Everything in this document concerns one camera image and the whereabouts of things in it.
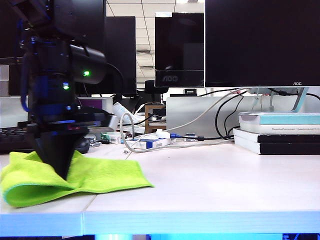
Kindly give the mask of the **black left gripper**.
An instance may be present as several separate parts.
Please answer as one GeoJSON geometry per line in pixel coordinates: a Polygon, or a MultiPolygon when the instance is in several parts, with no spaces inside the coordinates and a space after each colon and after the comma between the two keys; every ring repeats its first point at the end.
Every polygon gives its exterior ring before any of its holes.
{"type": "Polygon", "coordinates": [[[35,137],[33,147],[38,156],[66,180],[74,152],[88,152],[88,139],[85,135],[94,128],[112,129],[113,114],[99,108],[78,107],[75,111],[68,110],[65,114],[20,121],[17,126],[35,137]],[[67,136],[68,142],[62,151],[61,136],[64,135],[67,136]]]}

